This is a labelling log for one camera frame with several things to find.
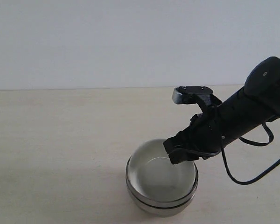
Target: stainless steel bowl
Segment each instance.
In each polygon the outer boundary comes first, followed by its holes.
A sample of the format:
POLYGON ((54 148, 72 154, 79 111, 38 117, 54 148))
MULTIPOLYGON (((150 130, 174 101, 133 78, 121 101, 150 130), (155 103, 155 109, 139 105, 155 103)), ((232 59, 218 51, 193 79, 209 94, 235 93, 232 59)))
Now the stainless steel bowl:
POLYGON ((184 210, 193 200, 198 171, 192 161, 172 165, 164 141, 145 142, 134 152, 126 166, 126 184, 138 207, 169 217, 184 210))

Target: wooden table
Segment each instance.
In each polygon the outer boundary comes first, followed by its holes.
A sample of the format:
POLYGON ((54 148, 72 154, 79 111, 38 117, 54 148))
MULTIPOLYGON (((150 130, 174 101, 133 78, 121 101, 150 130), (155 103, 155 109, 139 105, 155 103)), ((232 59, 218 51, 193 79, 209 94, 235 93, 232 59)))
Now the wooden table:
MULTIPOLYGON (((239 86, 215 86, 227 99, 239 86)), ((152 217, 130 199, 125 166, 144 141, 185 128, 197 105, 175 105, 173 88, 0 91, 0 224, 280 224, 280 167, 250 186, 234 184, 221 155, 197 161, 192 204, 152 217)), ((232 173, 253 178, 280 157, 275 141, 226 148, 232 173)), ((257 128, 247 138, 266 141, 257 128)))

